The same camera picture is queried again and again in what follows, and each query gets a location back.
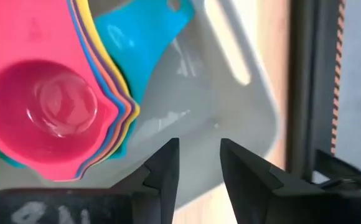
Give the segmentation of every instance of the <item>black frame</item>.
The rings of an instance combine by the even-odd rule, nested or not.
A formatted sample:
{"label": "black frame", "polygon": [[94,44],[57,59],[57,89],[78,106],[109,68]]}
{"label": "black frame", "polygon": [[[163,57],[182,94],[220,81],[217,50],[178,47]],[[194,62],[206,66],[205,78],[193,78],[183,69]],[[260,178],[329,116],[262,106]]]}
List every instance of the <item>black frame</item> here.
{"label": "black frame", "polygon": [[316,150],[331,153],[340,1],[292,0],[286,170],[308,182]]}
{"label": "black frame", "polygon": [[222,139],[222,174],[239,224],[361,223],[361,171],[321,150],[324,185],[305,182]]}
{"label": "black frame", "polygon": [[171,224],[179,181],[173,138],[110,189],[0,191],[0,223]]}

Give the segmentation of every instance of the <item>measuring cup handle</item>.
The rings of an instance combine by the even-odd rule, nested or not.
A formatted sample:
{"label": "measuring cup handle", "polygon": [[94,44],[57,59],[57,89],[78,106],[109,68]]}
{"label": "measuring cup handle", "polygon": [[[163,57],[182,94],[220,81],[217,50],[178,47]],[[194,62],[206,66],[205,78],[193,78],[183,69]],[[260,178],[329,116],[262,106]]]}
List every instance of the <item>measuring cup handle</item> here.
{"label": "measuring cup handle", "polygon": [[[167,0],[134,0],[97,17],[95,25],[128,83],[137,83],[135,88],[142,93],[162,53],[193,16],[188,0],[180,0],[177,11],[170,8]],[[141,96],[133,95],[137,102]]]}

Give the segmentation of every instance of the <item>plastic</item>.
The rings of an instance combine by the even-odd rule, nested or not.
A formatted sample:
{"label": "plastic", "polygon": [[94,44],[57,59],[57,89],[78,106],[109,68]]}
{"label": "plastic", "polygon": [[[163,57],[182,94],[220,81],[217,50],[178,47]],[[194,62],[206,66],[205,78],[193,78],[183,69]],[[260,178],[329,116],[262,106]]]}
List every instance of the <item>plastic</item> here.
{"label": "plastic", "polygon": [[21,164],[20,162],[15,161],[14,159],[10,158],[9,156],[5,155],[3,152],[0,151],[0,159],[5,161],[6,163],[10,164],[13,167],[16,167],[18,169],[24,169],[27,168],[26,165]]}
{"label": "plastic", "polygon": [[[161,55],[193,16],[193,6],[188,0],[181,0],[177,11],[170,8],[167,0],[134,0],[95,19],[98,33],[111,57],[121,67],[137,103],[142,103]],[[120,146],[121,152],[127,148],[134,125],[136,123],[131,125]]]}
{"label": "plastic", "polygon": [[[68,0],[68,5],[69,5],[69,10],[72,10],[73,6],[72,6],[72,2],[70,0]],[[109,143],[110,142],[114,143],[115,141],[117,141],[120,131],[124,131],[123,124],[126,121],[126,118],[131,113],[131,105],[129,102],[125,101],[121,95],[118,95],[118,96],[121,97],[121,99],[124,101],[118,100],[116,98],[116,96],[113,95],[113,93],[111,92],[111,91],[115,91],[117,94],[119,94],[116,87],[114,86],[113,81],[110,79],[110,76],[107,74],[105,69],[101,66],[101,64],[99,63],[99,61],[96,58],[96,55],[92,52],[92,49],[86,40],[85,34],[82,32],[82,30],[80,28],[80,23],[79,23],[78,18],[75,17],[75,14],[72,11],[70,11],[70,13],[72,14],[72,19],[73,19],[75,28],[77,30],[78,38],[80,39],[80,42],[84,49],[84,53],[87,56],[87,59],[92,67],[92,70],[95,72],[96,76],[99,76],[101,79],[103,79],[103,77],[101,75],[104,74],[104,76],[106,76],[106,81],[108,81],[108,83],[110,84],[111,89],[106,90],[106,92],[105,92],[106,95],[109,97],[109,99],[115,101],[116,104],[118,103],[118,104],[124,105],[124,103],[126,103],[126,106],[127,106],[126,114],[121,114],[121,117],[118,117],[118,119],[116,119],[116,121],[110,126],[108,134],[106,135],[105,141],[100,146],[99,150],[97,150],[94,153],[94,155],[92,155],[92,157],[91,157],[92,159],[95,159],[95,158],[99,159],[101,157],[100,156],[101,151],[111,150],[112,145],[109,145]],[[107,84],[105,83],[105,80],[100,80],[100,81],[101,81],[100,84],[103,86],[106,86],[106,88],[107,88]],[[86,160],[83,164],[88,164],[87,162],[90,161],[91,158]],[[78,171],[77,171],[77,175],[75,177],[80,178],[81,176],[82,176],[82,173],[78,174]]]}
{"label": "plastic", "polygon": [[[75,1],[68,0],[69,8],[75,16],[75,19],[77,19],[76,26],[81,29],[83,32],[83,36],[85,38],[85,43],[88,43],[89,46],[94,46],[95,42],[97,42],[97,46],[103,47],[103,44],[100,42],[99,36],[96,32],[95,25],[93,24],[93,19],[90,15],[89,6],[87,1],[78,1],[76,3]],[[95,53],[96,55],[99,55],[100,52],[97,51],[96,48],[92,47],[94,51],[92,53]],[[100,57],[99,61],[97,63],[101,63],[104,65],[106,62]],[[111,75],[108,74],[105,75],[105,79],[107,82],[122,80],[124,81],[122,74],[120,74],[119,70],[116,68],[116,65],[113,63],[113,61],[110,59],[108,64],[112,64],[112,67],[115,68],[114,72],[109,71],[108,67],[103,68],[104,70],[108,71]],[[118,82],[116,82],[116,86],[114,89],[112,89],[116,95],[121,96],[121,101],[127,101],[129,102],[129,111],[125,115],[124,119],[121,120],[118,124],[113,124],[109,129],[109,134],[106,137],[105,142],[103,143],[102,147],[99,148],[99,150],[87,161],[85,161],[82,166],[79,168],[77,172],[76,178],[81,178],[84,171],[94,163],[102,160],[103,157],[105,157],[108,153],[114,153],[118,146],[123,142],[126,133],[128,132],[129,125],[134,121],[134,119],[139,115],[140,108],[139,105],[135,103],[135,101],[128,95],[124,93],[124,91],[121,91],[121,86],[118,85]],[[114,137],[110,136],[110,132],[112,132],[112,129],[115,130]]]}
{"label": "plastic", "polygon": [[[237,0],[192,0],[195,17],[167,47],[146,88],[141,114],[129,138],[126,157],[90,167],[81,180],[51,182],[30,169],[0,159],[0,190],[12,188],[110,188],[132,173],[168,140],[179,137],[180,172],[176,207],[223,183],[219,146],[230,138],[266,157],[278,137],[279,116],[269,77],[241,26],[245,13]],[[221,13],[213,11],[218,2]],[[90,1],[93,17],[111,11],[116,1]],[[235,39],[216,38],[227,21]],[[251,83],[242,85],[221,48],[232,43],[242,52]]]}
{"label": "plastic", "polygon": [[65,2],[0,1],[3,153],[46,179],[69,179],[117,114],[88,67]]}

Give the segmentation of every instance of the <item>pink measuring cup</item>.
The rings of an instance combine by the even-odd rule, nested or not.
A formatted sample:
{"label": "pink measuring cup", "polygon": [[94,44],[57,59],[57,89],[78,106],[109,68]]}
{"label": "pink measuring cup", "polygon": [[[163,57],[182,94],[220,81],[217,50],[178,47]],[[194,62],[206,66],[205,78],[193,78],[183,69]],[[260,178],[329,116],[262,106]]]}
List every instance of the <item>pink measuring cup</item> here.
{"label": "pink measuring cup", "polygon": [[0,0],[0,150],[68,180],[118,114],[84,57],[66,1]]}

